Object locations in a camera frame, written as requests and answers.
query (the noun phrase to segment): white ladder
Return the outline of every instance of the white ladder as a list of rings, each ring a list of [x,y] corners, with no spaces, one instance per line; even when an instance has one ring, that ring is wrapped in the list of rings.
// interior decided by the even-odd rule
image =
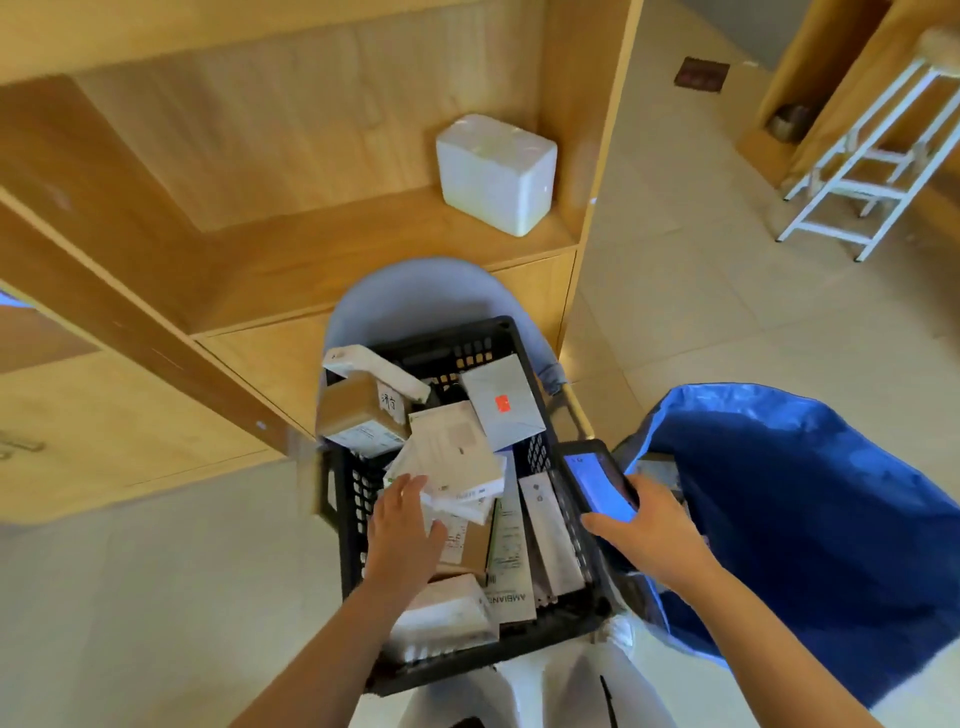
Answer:
[[[920,76],[920,79],[906,91],[903,98],[897,102],[890,113],[881,119],[876,127],[867,134],[866,138],[861,142],[860,134],[867,123],[925,66],[929,67],[923,75]],[[937,167],[943,163],[957,142],[960,141],[960,121],[958,121],[937,151],[933,153],[933,156],[929,153],[928,147],[934,135],[943,128],[953,113],[960,108],[960,89],[958,89],[926,128],[924,133],[921,134],[909,152],[887,152],[877,147],[877,143],[883,135],[903,116],[903,113],[910,108],[930,84],[941,76],[955,78],[957,72],[953,68],[933,65],[925,59],[916,59],[906,67],[903,73],[880,94],[852,128],[829,148],[827,153],[814,165],[813,169],[804,175],[784,198],[784,200],[792,200],[802,190],[808,190],[808,202],[806,206],[801,210],[800,214],[794,218],[793,222],[786,227],[786,230],[780,234],[777,242],[782,243],[791,232],[796,230],[817,232],[821,235],[835,237],[840,240],[848,240],[852,243],[865,246],[860,252],[860,255],[856,257],[856,261],[861,262],[866,260],[867,255],[873,251],[877,243],[883,239],[883,236],[890,231],[894,223],[900,219],[900,216],[913,201],[913,198],[917,196],[917,193],[920,192],[923,186],[929,181],[933,173],[937,171]],[[823,174],[824,168],[838,155],[849,156],[833,176],[826,182],[823,182],[821,175]],[[874,184],[872,182],[859,182],[857,180],[847,179],[847,175],[850,174],[851,170],[861,159],[873,159],[896,166],[887,178],[886,184]],[[905,189],[894,186],[894,182],[899,180],[903,173],[911,166],[917,175],[916,179]],[[809,222],[807,220],[810,213],[813,212],[817,205],[819,205],[828,194],[843,195],[865,201],[867,204],[860,212],[860,217],[865,217],[870,214],[874,207],[880,202],[890,201],[891,203],[896,202],[896,204],[889,209],[886,218],[873,236],[868,236],[858,232],[836,228],[831,225]]]

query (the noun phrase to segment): product label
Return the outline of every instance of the product label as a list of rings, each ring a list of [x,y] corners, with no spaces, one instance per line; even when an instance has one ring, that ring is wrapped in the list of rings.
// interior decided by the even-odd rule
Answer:
[[[403,447],[403,438],[376,420],[341,430],[329,439],[363,457],[375,457],[383,452]]]
[[[400,393],[388,387],[379,379],[376,381],[376,394],[380,403],[380,409],[390,415],[398,425],[403,425],[407,421],[407,413],[403,409],[403,397]]]

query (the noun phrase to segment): wall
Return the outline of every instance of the wall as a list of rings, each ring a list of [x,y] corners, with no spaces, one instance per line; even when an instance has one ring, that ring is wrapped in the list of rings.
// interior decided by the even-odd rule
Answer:
[[[770,70],[800,29],[810,0],[683,0]]]

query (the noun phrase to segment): kraft paper box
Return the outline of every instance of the kraft paper box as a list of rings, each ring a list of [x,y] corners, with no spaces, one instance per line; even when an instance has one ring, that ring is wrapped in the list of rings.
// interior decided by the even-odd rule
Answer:
[[[410,437],[407,402],[368,372],[353,372],[326,389],[317,411],[317,434],[362,457],[403,447]]]
[[[508,448],[546,426],[516,354],[460,375],[491,449]]]

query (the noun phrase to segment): plastic crate handle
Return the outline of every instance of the plastic crate handle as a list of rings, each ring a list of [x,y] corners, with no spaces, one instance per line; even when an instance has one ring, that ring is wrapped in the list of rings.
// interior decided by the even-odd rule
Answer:
[[[329,453],[317,450],[317,500],[313,512],[323,519],[335,532],[340,530],[337,509],[330,504],[330,457]]]

